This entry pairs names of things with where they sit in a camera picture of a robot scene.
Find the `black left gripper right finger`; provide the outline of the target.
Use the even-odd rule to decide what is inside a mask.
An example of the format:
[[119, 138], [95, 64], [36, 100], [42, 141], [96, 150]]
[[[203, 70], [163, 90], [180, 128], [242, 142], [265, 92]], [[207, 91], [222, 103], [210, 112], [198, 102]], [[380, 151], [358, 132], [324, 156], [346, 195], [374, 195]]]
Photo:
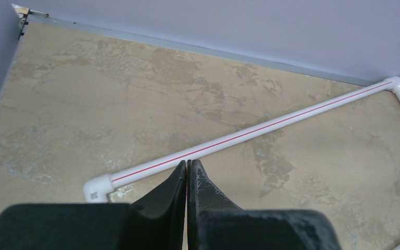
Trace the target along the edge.
[[341, 249], [328, 218], [315, 210], [245, 210], [187, 162], [189, 249]]

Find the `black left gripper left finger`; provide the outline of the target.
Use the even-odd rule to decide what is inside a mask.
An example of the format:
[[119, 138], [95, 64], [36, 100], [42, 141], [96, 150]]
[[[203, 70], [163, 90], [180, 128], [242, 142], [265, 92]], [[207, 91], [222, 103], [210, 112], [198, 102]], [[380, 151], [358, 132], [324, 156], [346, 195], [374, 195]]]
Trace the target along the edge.
[[17, 204], [0, 214], [0, 249], [181, 249], [187, 172], [136, 202]]

